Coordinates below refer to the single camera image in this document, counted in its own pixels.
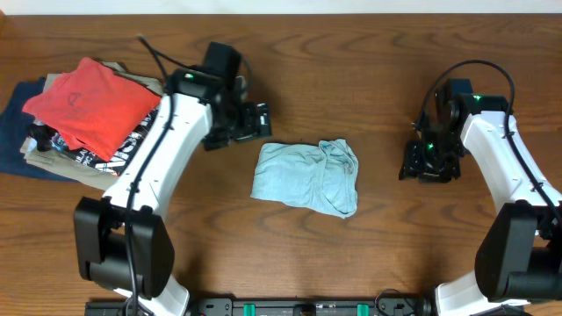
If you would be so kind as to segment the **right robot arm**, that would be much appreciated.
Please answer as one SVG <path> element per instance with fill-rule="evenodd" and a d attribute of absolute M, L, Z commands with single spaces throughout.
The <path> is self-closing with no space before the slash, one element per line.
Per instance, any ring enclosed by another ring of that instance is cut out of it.
<path fill-rule="evenodd" d="M 561 194 L 524 145 L 512 103 L 502 96 L 437 92 L 438 123 L 422 113 L 407 143 L 401 180 L 447 183 L 460 160 L 477 162 L 496 208 L 466 275 L 434 289 L 436 315 L 520 312 L 561 299 Z"/>

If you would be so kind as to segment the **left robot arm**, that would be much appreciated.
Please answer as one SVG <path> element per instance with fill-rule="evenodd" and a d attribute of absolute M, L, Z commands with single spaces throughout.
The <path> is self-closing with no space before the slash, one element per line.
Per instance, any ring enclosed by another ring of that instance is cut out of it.
<path fill-rule="evenodd" d="M 74 212 L 83 279 L 124 296 L 89 302 L 87 315 L 185 315 L 190 293 L 173 276 L 169 201 L 198 146 L 214 150 L 270 135 L 266 104 L 247 101 L 242 75 L 178 70 L 147 138 L 119 180 Z"/>

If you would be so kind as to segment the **light blue t-shirt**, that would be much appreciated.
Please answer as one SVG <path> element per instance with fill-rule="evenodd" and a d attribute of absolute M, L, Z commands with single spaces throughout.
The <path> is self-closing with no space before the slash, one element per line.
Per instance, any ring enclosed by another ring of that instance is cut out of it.
<path fill-rule="evenodd" d="M 346 140 L 318 145 L 266 143 L 250 196 L 346 219 L 358 206 L 359 161 Z"/>

